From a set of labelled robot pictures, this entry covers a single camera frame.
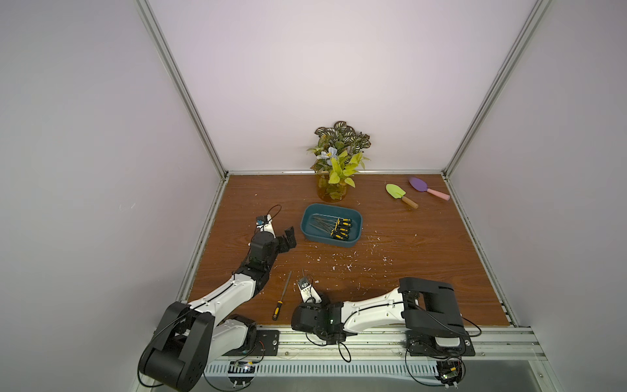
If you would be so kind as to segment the long file yellow handle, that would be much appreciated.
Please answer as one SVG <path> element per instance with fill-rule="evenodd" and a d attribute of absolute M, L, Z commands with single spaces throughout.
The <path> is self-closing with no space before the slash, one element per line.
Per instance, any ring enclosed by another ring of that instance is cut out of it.
<path fill-rule="evenodd" d="M 274 309 L 274 313 L 272 316 L 272 321 L 273 322 L 277 322 L 279 320 L 280 314 L 281 314 L 281 309 L 285 303 L 286 300 L 286 295 L 287 295 L 287 290 L 289 289 L 290 285 L 292 284 L 292 275 L 293 275 L 293 271 L 291 270 L 288 275 L 287 275 L 287 279 L 286 282 L 283 286 L 283 290 L 281 293 L 281 297 L 279 297 L 279 300 L 277 301 L 276 307 Z"/>

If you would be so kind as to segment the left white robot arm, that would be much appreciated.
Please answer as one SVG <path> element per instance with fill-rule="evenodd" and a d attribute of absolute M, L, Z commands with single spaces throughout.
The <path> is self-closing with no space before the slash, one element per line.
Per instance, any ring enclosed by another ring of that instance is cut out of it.
<path fill-rule="evenodd" d="M 142 377 L 149 377 L 157 386 L 190 391 L 210 362 L 230 351 L 253 349 L 256 322 L 233 311 L 264 289 L 278 255 L 296 246 L 292 227 L 277 236 L 270 224 L 263 225 L 224 284 L 193 302 L 171 303 L 140 356 L 138 382 L 148 388 Z"/>

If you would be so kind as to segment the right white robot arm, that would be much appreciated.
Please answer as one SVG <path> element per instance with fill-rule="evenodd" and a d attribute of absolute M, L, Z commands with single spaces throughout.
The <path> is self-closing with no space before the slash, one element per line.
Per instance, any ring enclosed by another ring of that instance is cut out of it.
<path fill-rule="evenodd" d="M 360 302 L 330 302 L 310 283 L 299 282 L 302 303 L 292 314 L 292 329 L 335 345 L 372 328 L 401 325 L 412 355 L 449 359 L 475 356 L 451 284 L 401 278 L 398 287 Z"/>

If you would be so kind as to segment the teal plastic storage box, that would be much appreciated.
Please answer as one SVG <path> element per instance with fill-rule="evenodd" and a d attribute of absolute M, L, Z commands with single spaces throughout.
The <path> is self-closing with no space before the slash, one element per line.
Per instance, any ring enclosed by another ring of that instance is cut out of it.
<path fill-rule="evenodd" d="M 310 225 L 317 217 L 351 219 L 352 228 L 349 232 L 349 239 L 347 241 L 334 240 L 333 238 L 327 237 L 323 232 L 311 228 Z M 305 238 L 310 241 L 341 248 L 352 248 L 361 238 L 362 224 L 362 215 L 357 210 L 331 204 L 310 204 L 310 206 L 305 209 L 301 219 L 300 229 L 305 235 Z"/>

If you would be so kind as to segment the amber glass vase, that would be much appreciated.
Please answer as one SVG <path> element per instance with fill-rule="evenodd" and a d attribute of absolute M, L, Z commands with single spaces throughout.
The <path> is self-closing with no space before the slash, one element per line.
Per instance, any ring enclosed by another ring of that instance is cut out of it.
<path fill-rule="evenodd" d="M 327 172 L 318 173 L 317 177 L 317 194 L 318 197 L 326 203 L 341 202 L 347 195 L 347 185 L 341 183 L 331 184 L 330 176 Z"/>

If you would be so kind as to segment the left circuit board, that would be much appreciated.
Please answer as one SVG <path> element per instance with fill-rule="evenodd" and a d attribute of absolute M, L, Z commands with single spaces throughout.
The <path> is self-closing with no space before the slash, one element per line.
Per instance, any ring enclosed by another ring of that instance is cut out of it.
<path fill-rule="evenodd" d="M 256 377 L 258 362 L 232 361 L 230 362 L 227 377 L 234 390 L 246 389 Z"/>

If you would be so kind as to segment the circuit board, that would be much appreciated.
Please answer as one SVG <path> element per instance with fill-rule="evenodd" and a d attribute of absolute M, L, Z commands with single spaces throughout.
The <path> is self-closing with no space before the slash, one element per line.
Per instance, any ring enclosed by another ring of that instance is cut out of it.
<path fill-rule="evenodd" d="M 232 361 L 230 362 L 227 377 L 234 390 L 246 389 L 256 377 L 258 362 Z"/>
<path fill-rule="evenodd" d="M 436 363 L 437 375 L 435 378 L 445 387 L 454 386 L 464 379 L 466 374 L 465 364 L 462 359 L 449 359 Z"/>

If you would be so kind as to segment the artificial plant bouquet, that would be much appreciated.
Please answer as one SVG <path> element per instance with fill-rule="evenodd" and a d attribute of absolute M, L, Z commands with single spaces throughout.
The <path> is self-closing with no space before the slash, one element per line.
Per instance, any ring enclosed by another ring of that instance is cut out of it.
<path fill-rule="evenodd" d="M 318 141 L 308 149 L 315 156 L 310 169 L 316 175 L 327 172 L 331 184 L 341 183 L 347 185 L 347 189 L 354 188 L 354 176 L 359 168 L 364 168 L 367 160 L 364 152 L 372 147 L 371 137 L 346 121 L 337 121 L 331 127 L 318 127 L 314 134 Z"/>

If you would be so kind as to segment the right circuit board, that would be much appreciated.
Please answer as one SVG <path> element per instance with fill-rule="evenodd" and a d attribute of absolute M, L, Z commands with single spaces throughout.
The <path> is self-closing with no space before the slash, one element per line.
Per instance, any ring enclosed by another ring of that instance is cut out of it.
<path fill-rule="evenodd" d="M 435 378 L 445 387 L 454 386 L 464 379 L 466 374 L 465 364 L 462 359 L 449 359 L 436 363 L 437 375 Z"/>

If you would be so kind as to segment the aluminium rail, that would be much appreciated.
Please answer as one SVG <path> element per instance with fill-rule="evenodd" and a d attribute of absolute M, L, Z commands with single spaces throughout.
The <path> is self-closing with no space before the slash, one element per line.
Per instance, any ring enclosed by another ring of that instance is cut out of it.
<path fill-rule="evenodd" d="M 468 327 L 472 349 L 464 351 L 462 360 L 468 364 L 472 360 L 522 360 L 547 361 L 545 351 L 531 328 L 514 327 Z M 443 359 L 442 354 L 419 356 L 414 348 L 411 354 L 406 352 L 408 339 L 405 329 L 400 326 L 371 328 L 357 336 L 350 336 L 347 341 L 327 344 L 312 334 L 294 331 L 287 326 L 261 327 L 258 333 L 278 331 L 277 339 L 271 338 L 264 344 L 258 343 L 250 354 L 230 354 L 222 360 L 274 359 L 274 360 L 338 360 L 352 359 L 391 361 L 396 359 L 436 360 Z"/>

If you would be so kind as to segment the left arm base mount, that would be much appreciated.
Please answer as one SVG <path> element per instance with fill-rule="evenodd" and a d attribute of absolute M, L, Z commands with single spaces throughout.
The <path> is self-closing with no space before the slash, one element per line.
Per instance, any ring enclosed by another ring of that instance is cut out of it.
<path fill-rule="evenodd" d="M 230 315 L 228 320 L 243 323 L 247 328 L 247 334 L 243 344 L 231 351 L 225 356 L 229 357 L 252 357 L 252 356 L 270 356 L 274 357 L 279 352 L 280 331 L 276 329 L 259 330 L 256 322 L 242 315 Z"/>

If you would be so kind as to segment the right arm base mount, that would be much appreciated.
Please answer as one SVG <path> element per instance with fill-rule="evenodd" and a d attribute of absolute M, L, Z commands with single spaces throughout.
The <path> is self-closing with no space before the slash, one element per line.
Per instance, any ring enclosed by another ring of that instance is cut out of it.
<path fill-rule="evenodd" d="M 405 337 L 407 341 L 405 347 L 410 356 L 424 356 L 434 359 L 476 356 L 476 351 L 469 337 L 431 336 L 412 330 L 407 330 Z"/>

